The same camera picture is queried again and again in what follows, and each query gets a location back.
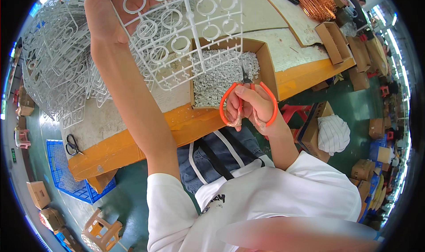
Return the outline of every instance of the pink plastic stool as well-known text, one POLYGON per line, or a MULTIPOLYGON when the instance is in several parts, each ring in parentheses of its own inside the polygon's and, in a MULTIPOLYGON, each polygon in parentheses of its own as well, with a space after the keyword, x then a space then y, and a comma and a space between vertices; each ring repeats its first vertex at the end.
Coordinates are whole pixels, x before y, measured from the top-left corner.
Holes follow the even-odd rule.
POLYGON ((28 149, 31 146, 31 142, 28 140, 28 129, 17 130, 15 133, 15 143, 16 147, 21 149, 28 149))
POLYGON ((387 140, 391 140, 394 139, 394 132, 393 131, 388 131, 387 132, 387 140))
POLYGON ((388 90, 388 86, 382 86, 381 90, 382 90, 382 96, 381 97, 385 97, 385 96, 390 94, 390 90, 388 90))

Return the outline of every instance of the white t-shirt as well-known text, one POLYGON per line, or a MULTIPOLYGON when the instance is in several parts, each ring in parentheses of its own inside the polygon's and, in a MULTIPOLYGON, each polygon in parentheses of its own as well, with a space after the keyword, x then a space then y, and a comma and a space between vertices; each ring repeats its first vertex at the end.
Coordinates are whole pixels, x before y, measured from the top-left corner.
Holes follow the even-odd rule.
POLYGON ((259 168, 258 162, 232 171, 235 178, 217 182, 219 186, 202 186, 203 193, 196 194, 203 210, 201 216, 180 181, 167 174, 150 175, 147 250, 234 252, 236 246, 216 238, 217 230, 257 218, 308 216, 357 220, 361 210, 359 192, 346 175, 330 165, 305 152, 286 171, 270 166, 259 168))

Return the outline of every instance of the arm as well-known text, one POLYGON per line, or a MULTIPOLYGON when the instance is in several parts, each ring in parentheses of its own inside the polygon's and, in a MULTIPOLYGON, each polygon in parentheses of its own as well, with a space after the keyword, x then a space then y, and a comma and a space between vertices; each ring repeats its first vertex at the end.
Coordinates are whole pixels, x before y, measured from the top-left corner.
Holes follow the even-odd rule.
POLYGON ((273 114, 272 101, 267 92, 259 85, 255 85, 255 90, 249 89, 249 84, 237 86, 229 94, 226 117, 230 121, 236 118, 237 108, 239 107, 238 97, 243 100, 243 116, 247 117, 262 135, 269 137, 274 166, 285 171, 299 155, 290 128, 283 117, 279 115, 265 130, 257 127, 252 114, 252 107, 257 110, 258 118, 263 122, 268 122, 273 114))
MULTIPOLYGON (((119 17, 128 23, 138 17, 123 9, 124 0, 112 0, 119 17)), ((144 0, 127 0, 136 10, 144 0)), ((156 0, 146 0, 146 12, 156 0)), ((149 175, 166 173, 180 180, 176 143, 154 98, 146 87, 128 47, 128 37, 115 15, 111 0, 85 0, 87 24, 91 34, 91 55, 115 106, 136 144, 146 155, 149 175)), ((128 25, 132 34, 140 21, 128 25)))
POLYGON ((131 136, 146 155, 148 174, 166 173, 180 180, 176 143, 128 44, 92 38, 91 55, 131 136))

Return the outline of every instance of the blue denim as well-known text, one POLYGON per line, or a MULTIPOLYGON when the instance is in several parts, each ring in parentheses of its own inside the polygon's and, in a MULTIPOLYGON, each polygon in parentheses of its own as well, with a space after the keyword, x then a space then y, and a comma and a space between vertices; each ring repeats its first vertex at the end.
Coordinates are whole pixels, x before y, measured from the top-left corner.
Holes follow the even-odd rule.
MULTIPOLYGON (((264 153, 260 150, 260 146, 258 145, 254 135, 252 135, 251 131, 249 131, 247 127, 242 127, 240 132, 237 132, 233 127, 225 128, 256 157, 264 155, 264 153)), ((227 170, 232 171, 240 168, 238 162, 235 158, 233 158, 229 149, 214 133, 210 133, 202 139, 208 144, 227 170)), ((252 161, 251 157, 247 155, 239 154, 239 156, 245 165, 252 161)), ((182 183, 186 187, 187 191, 195 194, 203 183, 200 181, 194 169, 190 165, 189 144, 177 149, 177 157, 182 183)), ((210 160, 201 148, 198 148, 193 152, 193 161, 207 183, 214 182, 221 177, 221 175, 213 168, 210 160)))

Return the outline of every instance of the striped cloth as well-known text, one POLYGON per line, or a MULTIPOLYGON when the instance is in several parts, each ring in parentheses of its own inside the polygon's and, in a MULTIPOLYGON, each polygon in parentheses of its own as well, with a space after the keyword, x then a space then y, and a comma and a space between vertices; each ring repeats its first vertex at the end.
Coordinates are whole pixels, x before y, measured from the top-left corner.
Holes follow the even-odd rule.
POLYGON ((350 129, 345 121, 337 115, 319 117, 319 135, 317 143, 319 149, 333 156, 342 152, 350 143, 350 129))

